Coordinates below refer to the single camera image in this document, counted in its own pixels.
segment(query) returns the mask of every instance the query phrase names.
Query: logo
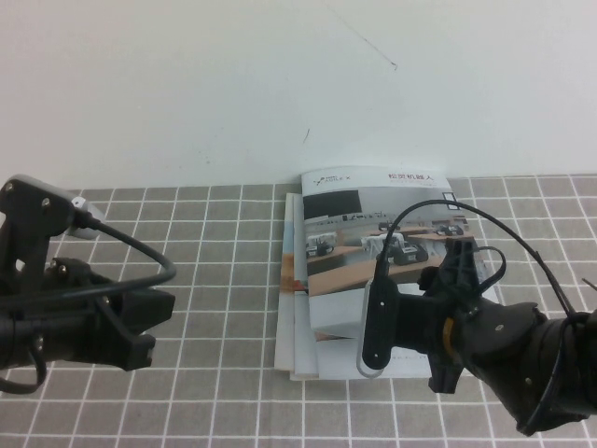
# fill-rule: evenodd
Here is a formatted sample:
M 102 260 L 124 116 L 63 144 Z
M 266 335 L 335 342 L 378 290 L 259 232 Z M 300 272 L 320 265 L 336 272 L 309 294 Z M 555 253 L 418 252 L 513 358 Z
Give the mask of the logo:
M 314 180 L 313 183 L 317 186 L 321 184 L 328 184 L 330 182 L 340 182 L 341 180 L 350 180 L 349 175 L 328 175 L 326 177 L 321 177 L 319 180 Z

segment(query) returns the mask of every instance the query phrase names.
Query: gray grid pattern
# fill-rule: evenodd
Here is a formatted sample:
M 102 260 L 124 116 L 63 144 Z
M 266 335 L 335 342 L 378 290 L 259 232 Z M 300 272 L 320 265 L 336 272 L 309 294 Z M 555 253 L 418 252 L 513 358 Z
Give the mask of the gray grid pattern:
M 527 238 L 575 307 L 595 307 L 597 176 L 454 179 L 456 196 Z M 454 396 L 426 380 L 290 382 L 272 369 L 285 194 L 296 185 L 84 190 L 113 226 L 163 250 L 177 297 L 151 368 L 125 373 L 55 362 L 25 399 L 0 397 L 0 446 L 49 448 L 597 446 L 593 420 L 531 439 L 492 391 L 466 376 Z M 470 229 L 508 258 L 504 303 L 537 301 L 561 316 L 548 282 L 507 236 L 472 217 Z M 88 260 L 111 278 L 157 266 L 110 238 L 62 238 L 50 255 Z M 6 373 L 28 381 L 31 369 Z

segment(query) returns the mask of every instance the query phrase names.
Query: cable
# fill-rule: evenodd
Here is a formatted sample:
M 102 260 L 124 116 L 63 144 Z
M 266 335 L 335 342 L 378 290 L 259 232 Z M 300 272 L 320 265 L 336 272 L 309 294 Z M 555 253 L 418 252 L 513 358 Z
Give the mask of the cable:
M 76 225 L 81 228 L 90 228 L 97 231 L 101 231 L 106 235 L 110 235 L 117 240 L 120 240 L 125 245 L 137 249 L 139 252 L 147 255 L 151 259 L 155 260 L 161 265 L 163 271 L 156 275 L 150 275 L 143 278 L 135 278 L 133 280 L 127 280 L 118 283 L 107 283 L 102 285 L 94 285 L 92 287 L 74 287 L 69 289 L 56 289 L 52 291 L 39 291 L 30 294 L 16 294 L 11 296 L 5 296 L 0 301 L 0 309 L 9 311 L 20 310 L 24 306 L 34 304 L 46 305 L 46 304 L 64 304 L 66 302 L 76 303 L 84 301 L 93 297 L 101 296 L 114 296 L 122 294 L 124 292 L 132 291 L 134 289 L 141 289 L 145 287 L 154 287 L 160 285 L 168 280 L 171 280 L 176 275 L 176 268 L 174 264 L 166 259 L 160 252 L 154 250 L 148 245 L 144 245 L 138 240 L 135 240 L 131 236 L 118 231 L 98 219 L 91 216 L 90 213 L 77 212 Z
M 463 208 L 465 210 L 468 210 L 469 212 L 472 212 L 472 213 L 474 213 L 476 215 L 479 215 L 480 217 L 484 217 L 485 219 L 487 219 L 488 221 L 492 222 L 497 227 L 499 227 L 500 229 L 502 229 L 503 231 L 505 231 L 517 243 L 519 243 L 522 247 L 524 247 L 524 249 L 529 253 L 529 255 L 541 267 L 541 269 L 543 270 L 543 272 L 546 274 L 546 277 L 548 278 L 549 283 L 551 284 L 551 287 L 553 287 L 553 290 L 556 293 L 556 297 L 558 298 L 558 301 L 560 302 L 560 305 L 562 306 L 563 310 L 566 312 L 566 315 L 570 316 L 570 315 L 572 315 L 572 314 L 574 314 L 576 312 L 575 309 L 574 309 L 574 307 L 572 306 L 572 303 L 570 303 L 570 301 L 566 297 L 565 293 L 563 292 L 562 287 L 560 287 L 560 284 L 558 283 L 558 280 L 556 280 L 555 276 L 551 272 L 551 269 L 548 267 L 548 265 L 545 264 L 545 262 L 539 256 L 539 254 L 536 251 L 534 251 L 533 248 L 530 247 L 526 243 L 526 241 L 524 241 L 516 232 L 514 232 L 506 224 L 504 224 L 503 222 L 501 222 L 497 218 L 489 215 L 488 213 L 483 212 L 482 210 L 479 210 L 476 207 L 473 207 L 472 205 L 467 205 L 465 203 L 459 203 L 457 201 L 448 201 L 448 200 L 445 200 L 445 199 L 431 199 L 429 201 L 422 201 L 420 203 L 416 203 L 414 205 L 411 205 L 406 210 L 404 210 L 400 215 L 398 215 L 398 217 L 392 223 L 392 226 L 390 227 L 390 229 L 388 229 L 388 233 L 387 233 L 387 235 L 385 237 L 385 241 L 383 242 L 382 252 L 381 252 L 381 254 L 380 254 L 379 258 L 378 258 L 377 264 L 375 265 L 374 278 L 379 278 L 380 276 L 383 276 L 384 272 L 386 271 L 386 265 L 387 265 L 386 254 L 387 254 L 387 250 L 388 250 L 388 247 L 390 245 L 390 241 L 392 239 L 392 235 L 394 234 L 394 231 L 396 230 L 396 228 L 398 227 L 398 225 L 400 224 L 400 222 L 410 212 L 412 212 L 412 211 L 414 211 L 414 210 L 416 210 L 418 208 L 425 207 L 427 205 L 454 205 L 456 207 Z

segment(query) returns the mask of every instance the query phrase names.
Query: stack of books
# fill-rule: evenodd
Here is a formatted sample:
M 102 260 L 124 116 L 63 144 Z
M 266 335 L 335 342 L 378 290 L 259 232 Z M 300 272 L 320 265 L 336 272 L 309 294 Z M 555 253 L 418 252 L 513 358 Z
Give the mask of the stack of books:
M 275 369 L 294 380 L 364 378 L 356 366 L 365 286 L 394 219 L 429 199 L 456 199 L 442 174 L 341 167 L 303 175 L 302 194 L 286 196 Z M 401 223 L 388 251 L 401 290 L 417 293 L 421 270 L 441 263 L 448 238 L 473 238 L 457 207 L 424 207 Z M 480 259 L 478 271 L 482 280 Z M 484 296 L 497 301 L 493 289 Z M 428 376 L 426 356 L 397 347 L 382 373 Z

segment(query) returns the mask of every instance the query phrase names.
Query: white wall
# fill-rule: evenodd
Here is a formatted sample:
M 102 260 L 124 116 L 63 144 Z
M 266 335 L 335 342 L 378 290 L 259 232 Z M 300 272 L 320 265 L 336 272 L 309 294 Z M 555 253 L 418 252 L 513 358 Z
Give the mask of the white wall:
M 597 172 L 596 14 L 594 0 L 4 0 L 0 179 Z

